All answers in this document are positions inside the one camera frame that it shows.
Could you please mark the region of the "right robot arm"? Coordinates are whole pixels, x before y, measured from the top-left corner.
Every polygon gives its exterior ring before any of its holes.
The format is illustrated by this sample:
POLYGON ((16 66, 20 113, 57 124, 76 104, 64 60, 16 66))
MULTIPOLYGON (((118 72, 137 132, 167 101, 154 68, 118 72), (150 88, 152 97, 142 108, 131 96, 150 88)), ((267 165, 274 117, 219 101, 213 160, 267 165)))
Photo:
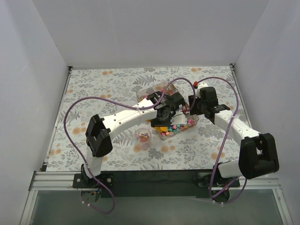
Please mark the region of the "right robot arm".
POLYGON ((189 96, 191 115, 204 115, 213 124, 227 131, 229 136, 239 145, 239 158, 234 161, 218 163, 216 172, 197 174, 198 186, 208 187, 209 179, 213 185, 224 186, 233 178, 243 176, 253 179, 279 170, 279 161, 274 137, 253 130, 240 119, 233 116, 233 112, 226 105, 218 102, 216 90, 200 83, 196 86, 196 95, 189 96))

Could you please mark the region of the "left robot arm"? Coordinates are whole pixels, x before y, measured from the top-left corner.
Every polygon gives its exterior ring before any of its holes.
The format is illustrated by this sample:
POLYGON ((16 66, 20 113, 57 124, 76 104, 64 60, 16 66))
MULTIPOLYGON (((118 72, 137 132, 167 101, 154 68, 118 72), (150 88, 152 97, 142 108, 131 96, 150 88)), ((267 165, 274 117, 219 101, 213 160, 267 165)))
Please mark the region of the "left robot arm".
POLYGON ((88 187, 99 184, 103 158, 113 150, 112 140, 123 131, 145 120, 150 120, 153 128, 187 123, 183 110, 188 107, 180 93, 163 96, 158 103, 160 97, 162 92, 157 91, 129 109, 102 118, 98 114, 91 117, 85 133, 90 152, 81 167, 82 180, 88 187))

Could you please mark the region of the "yellow plastic scoop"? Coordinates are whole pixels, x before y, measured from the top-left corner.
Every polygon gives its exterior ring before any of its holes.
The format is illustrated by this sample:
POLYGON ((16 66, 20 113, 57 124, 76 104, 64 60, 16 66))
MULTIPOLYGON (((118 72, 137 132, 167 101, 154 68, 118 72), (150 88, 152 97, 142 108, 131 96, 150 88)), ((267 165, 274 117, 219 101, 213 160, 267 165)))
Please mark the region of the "yellow plastic scoop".
POLYGON ((154 128, 160 133, 168 131, 168 127, 154 127, 154 128))

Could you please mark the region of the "clear plastic jar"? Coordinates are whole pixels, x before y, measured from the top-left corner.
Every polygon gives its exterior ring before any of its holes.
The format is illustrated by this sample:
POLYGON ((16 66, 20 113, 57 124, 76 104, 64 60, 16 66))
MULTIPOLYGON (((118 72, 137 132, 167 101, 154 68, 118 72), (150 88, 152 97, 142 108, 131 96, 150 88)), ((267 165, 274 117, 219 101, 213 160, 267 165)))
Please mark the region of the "clear plastic jar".
POLYGON ((151 132, 147 128, 139 128, 135 131, 134 151, 146 151, 151 145, 151 132))

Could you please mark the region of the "clear compartment candy box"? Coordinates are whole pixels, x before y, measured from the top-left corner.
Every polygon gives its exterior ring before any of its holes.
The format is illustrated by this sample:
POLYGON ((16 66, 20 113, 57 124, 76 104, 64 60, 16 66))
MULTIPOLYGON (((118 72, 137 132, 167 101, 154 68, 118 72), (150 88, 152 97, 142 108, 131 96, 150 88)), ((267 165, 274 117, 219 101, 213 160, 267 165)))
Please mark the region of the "clear compartment candy box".
POLYGON ((150 97, 153 103, 156 103, 163 93, 165 94, 161 103, 155 107, 157 117, 150 120, 151 127, 157 131, 161 140, 183 132, 199 121, 198 116, 189 114, 187 111, 189 103, 184 100, 174 84, 168 85, 169 82, 163 81, 136 94, 139 102, 150 97))

